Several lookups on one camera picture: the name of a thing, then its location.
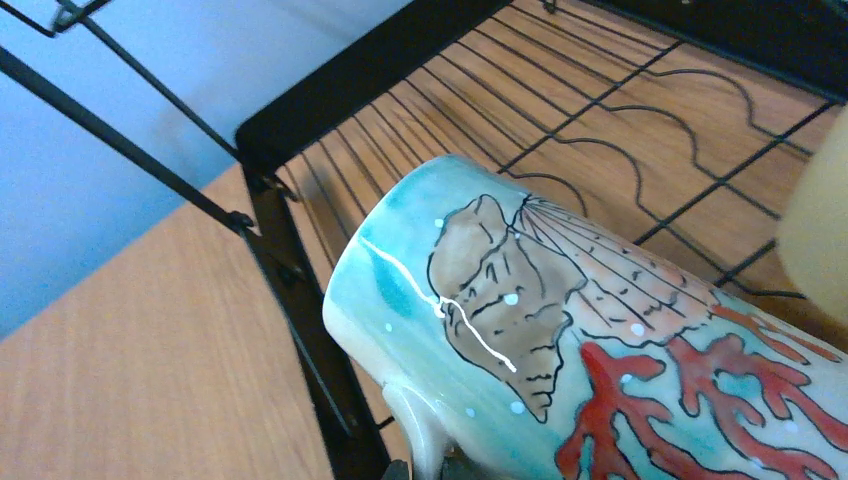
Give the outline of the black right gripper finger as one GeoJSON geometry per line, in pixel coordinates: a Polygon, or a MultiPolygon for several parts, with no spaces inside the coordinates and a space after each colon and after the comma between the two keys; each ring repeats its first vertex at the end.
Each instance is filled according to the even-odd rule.
{"type": "Polygon", "coordinates": [[[380,480],[410,480],[409,465],[403,460],[393,460],[383,472],[380,480]]]}

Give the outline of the tall patterned ceramic cup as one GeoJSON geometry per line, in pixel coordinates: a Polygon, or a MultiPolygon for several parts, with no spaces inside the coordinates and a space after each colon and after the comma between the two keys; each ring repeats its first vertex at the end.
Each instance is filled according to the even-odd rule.
{"type": "Polygon", "coordinates": [[[456,155],[365,217],[323,301],[415,479],[843,479],[847,356],[456,155]]]}

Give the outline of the black wire dish rack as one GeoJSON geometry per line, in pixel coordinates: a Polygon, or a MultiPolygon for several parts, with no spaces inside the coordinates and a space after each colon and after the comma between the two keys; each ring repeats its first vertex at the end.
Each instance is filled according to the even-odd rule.
{"type": "Polygon", "coordinates": [[[601,1],[415,1],[243,122],[192,185],[10,46],[1,70],[182,201],[33,320],[1,303],[5,479],[380,479],[409,465],[323,321],[332,271],[408,173],[470,159],[847,356],[778,225],[844,94],[601,1]]]}

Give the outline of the yellow ceramic mug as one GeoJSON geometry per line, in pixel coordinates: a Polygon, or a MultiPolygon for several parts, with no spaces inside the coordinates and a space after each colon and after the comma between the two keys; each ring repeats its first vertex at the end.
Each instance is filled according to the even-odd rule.
{"type": "Polygon", "coordinates": [[[801,294],[847,322],[847,110],[804,168],[778,225],[778,256],[801,294]]]}

